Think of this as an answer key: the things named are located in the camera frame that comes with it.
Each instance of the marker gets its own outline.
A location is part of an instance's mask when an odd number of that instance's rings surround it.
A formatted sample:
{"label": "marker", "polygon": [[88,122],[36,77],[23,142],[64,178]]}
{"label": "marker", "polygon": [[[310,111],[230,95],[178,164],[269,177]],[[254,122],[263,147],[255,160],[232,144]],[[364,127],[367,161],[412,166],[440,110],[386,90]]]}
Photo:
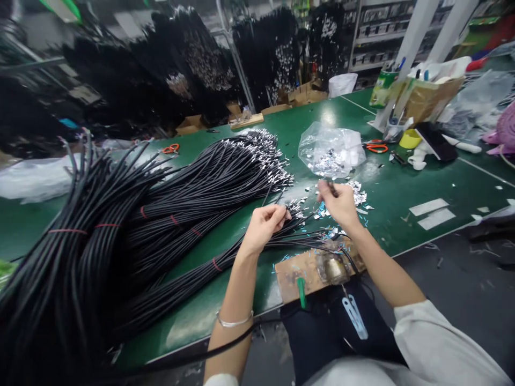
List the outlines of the marker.
{"label": "marker", "polygon": [[397,67],[397,71],[400,71],[402,66],[404,66],[404,62],[406,61],[406,57],[402,58],[401,64],[399,64],[399,67]]}

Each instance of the green container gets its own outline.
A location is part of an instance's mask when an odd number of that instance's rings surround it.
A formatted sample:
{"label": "green container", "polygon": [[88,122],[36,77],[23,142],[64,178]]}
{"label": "green container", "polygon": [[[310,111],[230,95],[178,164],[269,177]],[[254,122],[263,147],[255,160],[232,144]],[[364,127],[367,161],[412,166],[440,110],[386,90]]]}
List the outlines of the green container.
{"label": "green container", "polygon": [[376,85],[372,91],[372,96],[370,97],[370,107],[386,107],[391,93],[390,86],[395,82],[398,76],[398,72],[381,71],[381,73],[379,73],[379,78],[377,78]]}

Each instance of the silver bracelet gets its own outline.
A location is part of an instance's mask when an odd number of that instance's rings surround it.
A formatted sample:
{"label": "silver bracelet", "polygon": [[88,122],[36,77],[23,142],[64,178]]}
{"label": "silver bracelet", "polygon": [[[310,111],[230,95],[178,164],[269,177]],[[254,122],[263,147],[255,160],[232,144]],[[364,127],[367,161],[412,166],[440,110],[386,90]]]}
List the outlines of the silver bracelet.
{"label": "silver bracelet", "polygon": [[248,318],[246,318],[244,321],[241,321],[241,322],[233,322],[233,323],[230,323],[230,322],[224,322],[222,319],[220,319],[220,311],[216,311],[216,319],[218,320],[218,323],[220,323],[220,325],[222,325],[222,327],[228,327],[228,328],[231,328],[231,327],[236,327],[236,326],[239,326],[239,325],[242,325],[242,324],[245,324],[247,323],[250,319],[252,319],[252,317],[254,316],[254,310],[251,310],[251,313],[250,315],[248,316]]}

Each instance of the concrete floor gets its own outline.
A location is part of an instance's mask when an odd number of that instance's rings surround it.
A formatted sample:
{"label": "concrete floor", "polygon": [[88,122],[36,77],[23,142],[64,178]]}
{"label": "concrete floor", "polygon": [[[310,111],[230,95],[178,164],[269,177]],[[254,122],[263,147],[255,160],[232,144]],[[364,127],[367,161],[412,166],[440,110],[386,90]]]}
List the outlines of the concrete floor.
{"label": "concrete floor", "polygon": [[[466,230],[451,233],[396,258],[426,296],[457,328],[480,344],[515,380],[515,272],[499,263],[515,263],[515,235],[510,240],[469,243]],[[391,327],[393,310],[370,278],[376,305]],[[272,311],[265,318],[277,318]],[[205,350],[207,343],[192,347]],[[138,381],[148,386],[200,386],[203,364],[153,374]],[[242,386],[295,386],[288,335],[281,324],[255,333]]]}

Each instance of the wrist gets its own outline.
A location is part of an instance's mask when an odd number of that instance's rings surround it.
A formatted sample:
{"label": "wrist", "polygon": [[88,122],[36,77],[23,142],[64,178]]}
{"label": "wrist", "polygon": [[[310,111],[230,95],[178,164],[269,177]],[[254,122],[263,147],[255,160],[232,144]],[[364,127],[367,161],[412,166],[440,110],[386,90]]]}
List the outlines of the wrist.
{"label": "wrist", "polygon": [[350,238],[354,238],[355,236],[359,236],[365,230],[365,227],[361,224],[361,222],[356,222],[351,225],[340,225],[342,229],[349,235]]}
{"label": "wrist", "polygon": [[260,255],[260,251],[256,250],[248,250],[244,248],[244,246],[241,246],[238,250],[238,253],[236,254],[236,258],[234,259],[235,264],[241,264],[241,263],[251,263],[251,264],[257,264],[258,258]]}

